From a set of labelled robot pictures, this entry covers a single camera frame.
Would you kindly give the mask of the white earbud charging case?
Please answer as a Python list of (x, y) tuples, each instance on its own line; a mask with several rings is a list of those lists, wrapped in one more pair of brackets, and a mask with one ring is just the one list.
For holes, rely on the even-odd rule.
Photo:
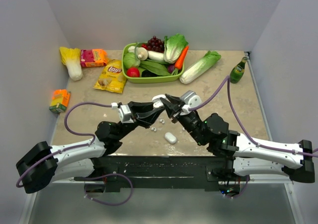
[(153, 108), (163, 107), (163, 103), (161, 99), (166, 99), (166, 96), (164, 94), (160, 94), (152, 98)]

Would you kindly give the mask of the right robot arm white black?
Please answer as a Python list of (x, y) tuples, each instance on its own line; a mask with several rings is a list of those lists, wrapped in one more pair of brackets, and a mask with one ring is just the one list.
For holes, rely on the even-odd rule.
[(195, 106), (201, 99), (191, 91), (187, 98), (165, 94), (160, 98), (168, 117), (179, 122), (199, 146), (216, 157), (223, 157), (229, 164), (222, 167), (217, 175), (232, 181), (237, 176), (251, 174), (277, 174), (300, 183), (315, 182), (312, 143), (278, 143), (250, 138), (229, 129), (229, 124), (217, 113), (201, 120)]

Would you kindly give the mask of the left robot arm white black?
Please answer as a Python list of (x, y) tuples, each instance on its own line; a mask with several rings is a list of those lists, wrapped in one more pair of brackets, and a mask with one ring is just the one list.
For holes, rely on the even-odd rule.
[(164, 111), (161, 102), (113, 102), (109, 106), (118, 112), (118, 123), (104, 121), (95, 133), (88, 133), (86, 141), (69, 145), (50, 146), (47, 142), (37, 143), (16, 168), (19, 179), (17, 188), (24, 188), (27, 194), (44, 189), (54, 179), (64, 179), (69, 173), (74, 177), (89, 177), (98, 180), (103, 168), (92, 159), (115, 153), (122, 145), (121, 140), (137, 127), (150, 128)]

